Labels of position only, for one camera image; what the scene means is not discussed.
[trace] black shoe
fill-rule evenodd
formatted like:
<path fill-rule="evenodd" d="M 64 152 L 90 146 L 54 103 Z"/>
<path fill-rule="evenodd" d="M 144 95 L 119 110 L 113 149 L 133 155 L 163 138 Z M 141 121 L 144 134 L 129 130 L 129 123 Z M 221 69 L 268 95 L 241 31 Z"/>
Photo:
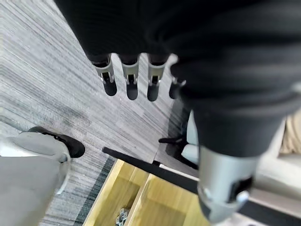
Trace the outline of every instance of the black shoe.
<path fill-rule="evenodd" d="M 71 158 L 79 158 L 85 153 L 85 146 L 81 142 L 70 136 L 53 133 L 41 126 L 32 127 L 28 130 L 28 132 L 51 135 L 54 137 L 54 139 L 63 142 L 67 146 Z"/>

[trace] floor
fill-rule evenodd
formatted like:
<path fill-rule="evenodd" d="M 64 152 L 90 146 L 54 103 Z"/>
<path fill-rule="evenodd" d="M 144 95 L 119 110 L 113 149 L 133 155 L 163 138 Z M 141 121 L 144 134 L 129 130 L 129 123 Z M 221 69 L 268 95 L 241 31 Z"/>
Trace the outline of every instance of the floor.
<path fill-rule="evenodd" d="M 179 134 L 184 107 L 168 96 L 168 65 L 176 59 L 168 61 L 159 97 L 151 103 L 146 98 L 146 56 L 140 58 L 138 99 L 130 101 L 121 63 L 113 55 L 118 92 L 109 97 L 52 1 L 0 4 L 0 137 L 39 125 L 84 143 L 86 153 L 73 160 L 66 190 L 54 198 L 40 224 L 81 225 L 114 163 L 102 147 L 152 162 L 157 151 L 165 150 L 158 139 Z"/>

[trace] wooden drawer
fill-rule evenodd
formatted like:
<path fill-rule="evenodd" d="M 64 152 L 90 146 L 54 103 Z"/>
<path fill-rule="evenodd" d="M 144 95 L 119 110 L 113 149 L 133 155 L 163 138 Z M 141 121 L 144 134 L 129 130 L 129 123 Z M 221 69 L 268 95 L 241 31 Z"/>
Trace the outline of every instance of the wooden drawer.
<path fill-rule="evenodd" d="M 121 208 L 130 209 L 148 173 L 117 160 L 83 226 L 115 226 Z"/>
<path fill-rule="evenodd" d="M 126 226 L 208 226 L 198 197 L 154 175 L 149 175 L 131 208 Z"/>
<path fill-rule="evenodd" d="M 117 160 L 83 226 L 115 226 L 121 208 L 125 226 L 208 226 L 198 197 Z"/>

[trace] gray pants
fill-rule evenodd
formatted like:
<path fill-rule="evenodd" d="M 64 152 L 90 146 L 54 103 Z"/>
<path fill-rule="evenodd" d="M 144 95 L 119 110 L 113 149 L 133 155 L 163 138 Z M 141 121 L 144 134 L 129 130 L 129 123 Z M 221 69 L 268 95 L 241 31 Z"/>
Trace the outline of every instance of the gray pants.
<path fill-rule="evenodd" d="M 39 224 L 55 192 L 61 192 L 67 182 L 70 156 L 66 151 L 63 143 L 38 133 L 0 141 L 1 225 Z"/>

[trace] black robotic finger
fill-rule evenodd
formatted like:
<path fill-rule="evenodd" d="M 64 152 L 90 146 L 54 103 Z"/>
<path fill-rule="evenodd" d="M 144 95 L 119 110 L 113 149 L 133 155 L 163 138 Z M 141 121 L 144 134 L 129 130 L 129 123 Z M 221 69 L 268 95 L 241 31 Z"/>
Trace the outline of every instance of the black robotic finger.
<path fill-rule="evenodd" d="M 180 93 L 180 85 L 171 83 L 170 89 L 169 89 L 169 96 L 172 99 L 177 99 Z"/>
<path fill-rule="evenodd" d="M 157 100 L 158 93 L 159 93 L 159 86 L 157 86 L 157 85 L 149 86 L 148 89 L 147 89 L 147 98 L 148 98 L 148 100 L 152 101 L 152 102 Z"/>
<path fill-rule="evenodd" d="M 114 96 L 117 93 L 117 86 L 115 80 L 113 82 L 106 82 L 103 84 L 104 91 L 109 96 Z"/>
<path fill-rule="evenodd" d="M 173 81 L 170 85 L 169 96 L 172 99 L 177 99 L 180 95 L 180 89 L 184 86 L 186 81 L 179 81 L 177 78 L 173 78 Z"/>
<path fill-rule="evenodd" d="M 147 98 L 149 101 L 155 101 L 158 97 L 160 81 L 163 77 L 165 64 L 169 55 L 148 54 L 148 57 L 149 57 L 149 68 L 148 68 L 149 87 L 147 89 Z"/>
<path fill-rule="evenodd" d="M 127 97 L 130 100 L 136 100 L 138 97 L 138 86 L 136 84 L 128 84 L 127 85 Z"/>
<path fill-rule="evenodd" d="M 139 55 L 123 55 L 119 58 L 122 63 L 123 76 L 127 84 L 127 97 L 136 100 L 138 97 Z"/>
<path fill-rule="evenodd" d="M 117 86 L 114 78 L 113 63 L 110 54 L 104 54 L 99 57 L 97 62 L 92 62 L 99 77 L 103 82 L 104 91 L 109 96 L 117 93 Z"/>

